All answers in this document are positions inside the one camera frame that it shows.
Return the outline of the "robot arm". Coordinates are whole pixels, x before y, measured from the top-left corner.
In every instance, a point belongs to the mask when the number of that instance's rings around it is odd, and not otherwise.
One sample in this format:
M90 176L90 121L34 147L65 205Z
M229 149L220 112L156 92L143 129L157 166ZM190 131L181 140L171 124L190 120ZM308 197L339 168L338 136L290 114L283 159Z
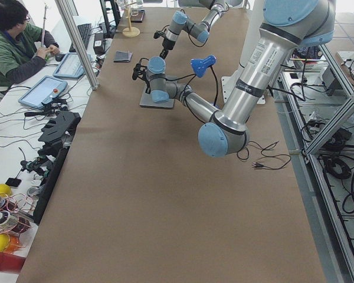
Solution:
M202 0L202 1L178 1L180 7L201 7L207 8L209 12L200 21L194 22L186 12L182 10L175 11L171 23L164 26L161 30L154 33L154 39L163 38L162 51L160 57L165 59L172 51L179 35L182 31L188 34L188 37L196 39L203 47L208 40L212 26L226 13L230 8L242 5L243 1L225 1L225 0Z
M260 39L221 109L168 79L163 54L150 58L143 79L153 102L179 100L200 118L198 141L205 154L222 157L242 150L250 138L246 121L289 52L332 39L335 6L335 1L265 1Z

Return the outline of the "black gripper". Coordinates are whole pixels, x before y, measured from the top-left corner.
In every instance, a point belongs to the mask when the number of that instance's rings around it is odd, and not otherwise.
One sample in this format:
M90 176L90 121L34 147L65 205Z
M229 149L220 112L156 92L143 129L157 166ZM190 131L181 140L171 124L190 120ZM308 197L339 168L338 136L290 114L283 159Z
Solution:
M173 50L174 46L175 46L175 41L170 40L168 38L164 38L162 43L163 50L160 52L159 56L162 59L165 59L168 56L169 51Z

